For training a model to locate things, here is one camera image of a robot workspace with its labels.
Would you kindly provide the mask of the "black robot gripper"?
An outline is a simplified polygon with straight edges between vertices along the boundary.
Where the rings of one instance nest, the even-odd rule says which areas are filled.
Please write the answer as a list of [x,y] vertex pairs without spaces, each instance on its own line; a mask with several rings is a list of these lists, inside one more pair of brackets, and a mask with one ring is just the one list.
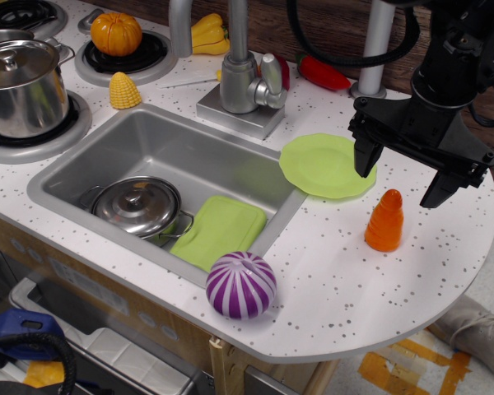
[[466,127],[458,109],[362,96],[349,130],[355,171],[366,178],[385,147],[436,170],[420,206],[437,208],[459,188],[477,187],[494,166],[494,151]]

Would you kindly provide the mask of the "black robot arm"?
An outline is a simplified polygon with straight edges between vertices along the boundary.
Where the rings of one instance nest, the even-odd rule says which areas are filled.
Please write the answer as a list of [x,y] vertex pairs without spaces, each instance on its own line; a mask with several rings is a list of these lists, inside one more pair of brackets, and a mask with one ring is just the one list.
[[494,87],[494,1],[429,1],[431,41],[406,100],[361,97],[349,129],[356,172],[366,177],[384,148],[436,170],[422,207],[436,208],[459,188],[478,187],[494,152],[461,112]]

